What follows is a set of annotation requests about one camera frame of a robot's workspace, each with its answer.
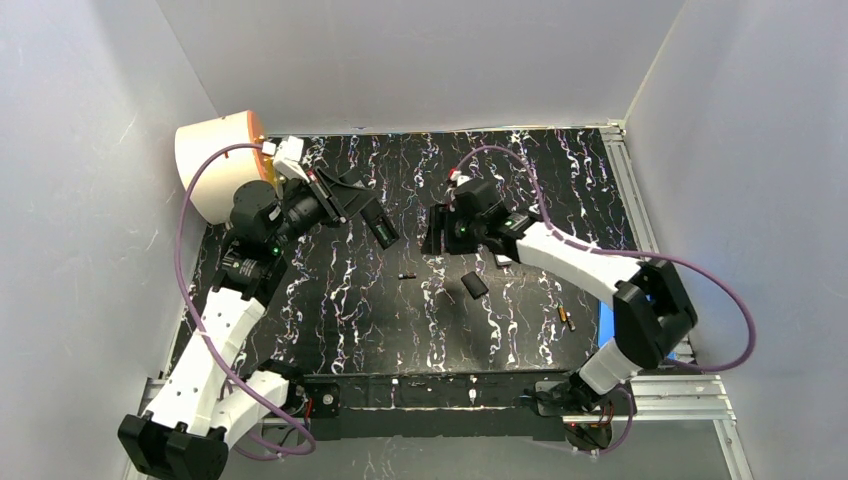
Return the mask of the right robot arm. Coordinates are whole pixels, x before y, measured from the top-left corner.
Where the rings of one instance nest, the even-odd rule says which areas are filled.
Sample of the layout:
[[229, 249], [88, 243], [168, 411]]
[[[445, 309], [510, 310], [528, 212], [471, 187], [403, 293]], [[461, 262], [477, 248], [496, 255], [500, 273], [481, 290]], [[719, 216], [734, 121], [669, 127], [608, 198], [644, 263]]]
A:
[[697, 323], [675, 266], [626, 251], [602, 255], [540, 214], [510, 210], [493, 182], [468, 179], [446, 203], [429, 207], [421, 252], [495, 255], [539, 268], [591, 294], [613, 313], [612, 337], [566, 380], [530, 393], [542, 415], [589, 412], [617, 387], [653, 370]]

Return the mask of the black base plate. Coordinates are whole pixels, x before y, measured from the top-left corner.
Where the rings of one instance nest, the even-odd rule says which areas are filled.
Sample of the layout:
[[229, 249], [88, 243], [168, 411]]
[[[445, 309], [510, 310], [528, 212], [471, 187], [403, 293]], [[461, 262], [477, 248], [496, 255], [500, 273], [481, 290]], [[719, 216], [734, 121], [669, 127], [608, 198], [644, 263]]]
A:
[[285, 408], [318, 441], [514, 436], [607, 446], [616, 421], [636, 411], [631, 387], [582, 407], [566, 400], [568, 379], [551, 370], [299, 375]]

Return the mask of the blue sheet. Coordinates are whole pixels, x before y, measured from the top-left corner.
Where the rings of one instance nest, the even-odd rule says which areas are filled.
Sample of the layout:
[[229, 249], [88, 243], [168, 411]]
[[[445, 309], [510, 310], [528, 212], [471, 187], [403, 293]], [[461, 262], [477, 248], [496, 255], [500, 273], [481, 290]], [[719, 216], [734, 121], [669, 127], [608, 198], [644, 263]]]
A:
[[599, 359], [624, 360], [631, 366], [656, 368], [666, 360], [676, 360], [673, 347], [650, 338], [645, 323], [634, 317], [627, 305], [619, 304], [620, 314], [600, 303]]

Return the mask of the black battery cover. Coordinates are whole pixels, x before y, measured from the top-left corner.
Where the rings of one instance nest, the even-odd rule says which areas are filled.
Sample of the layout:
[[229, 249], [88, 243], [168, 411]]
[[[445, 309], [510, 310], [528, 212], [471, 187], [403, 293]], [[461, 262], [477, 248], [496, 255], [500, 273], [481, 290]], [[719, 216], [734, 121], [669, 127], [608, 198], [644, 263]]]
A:
[[460, 278], [472, 299], [478, 300], [489, 292], [488, 286], [476, 272], [469, 272]]

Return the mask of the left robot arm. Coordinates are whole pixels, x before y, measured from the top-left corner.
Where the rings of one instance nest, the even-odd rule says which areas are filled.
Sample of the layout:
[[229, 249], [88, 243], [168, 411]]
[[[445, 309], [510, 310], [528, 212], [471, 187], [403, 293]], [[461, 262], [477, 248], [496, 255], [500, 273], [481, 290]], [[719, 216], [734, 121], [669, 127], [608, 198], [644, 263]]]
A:
[[361, 215], [382, 247], [397, 234], [359, 172], [316, 167], [290, 174], [283, 190], [264, 180], [239, 186], [230, 202], [223, 249], [204, 308], [189, 312], [191, 339], [156, 396], [129, 414], [118, 439], [135, 469], [155, 479], [217, 479], [231, 450], [268, 414], [281, 413], [297, 376], [268, 360], [247, 377], [233, 363], [288, 268], [284, 249], [318, 225]]

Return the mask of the white cylinder with orange lid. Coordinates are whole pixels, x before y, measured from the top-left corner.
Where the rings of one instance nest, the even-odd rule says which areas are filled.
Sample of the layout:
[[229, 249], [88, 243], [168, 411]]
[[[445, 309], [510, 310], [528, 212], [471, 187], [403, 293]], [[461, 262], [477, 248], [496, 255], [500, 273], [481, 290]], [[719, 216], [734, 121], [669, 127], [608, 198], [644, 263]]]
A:
[[[252, 110], [185, 125], [176, 130], [174, 152], [180, 178], [185, 186], [199, 167], [216, 151], [234, 144], [262, 139], [265, 129]], [[191, 194], [191, 202], [211, 225], [229, 220], [233, 195], [253, 180], [270, 182], [274, 174], [268, 157], [260, 150], [243, 148], [218, 156], [202, 173]]]

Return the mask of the white remote control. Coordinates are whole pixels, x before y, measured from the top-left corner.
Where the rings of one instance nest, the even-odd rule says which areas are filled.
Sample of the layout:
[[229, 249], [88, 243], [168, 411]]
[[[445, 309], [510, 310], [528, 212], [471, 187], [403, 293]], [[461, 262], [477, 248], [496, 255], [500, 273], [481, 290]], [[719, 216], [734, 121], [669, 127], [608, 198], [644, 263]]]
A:
[[513, 264], [513, 260], [506, 255], [495, 254], [494, 260], [497, 268], [509, 268]]

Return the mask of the black remote control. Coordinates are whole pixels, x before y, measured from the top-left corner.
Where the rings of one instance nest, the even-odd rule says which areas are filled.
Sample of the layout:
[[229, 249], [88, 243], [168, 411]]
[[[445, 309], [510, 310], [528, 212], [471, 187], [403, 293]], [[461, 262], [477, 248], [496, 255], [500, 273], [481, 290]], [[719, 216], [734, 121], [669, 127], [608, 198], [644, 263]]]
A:
[[363, 221], [383, 250], [389, 249], [399, 240], [394, 224], [388, 218], [377, 199], [369, 200], [360, 212]]

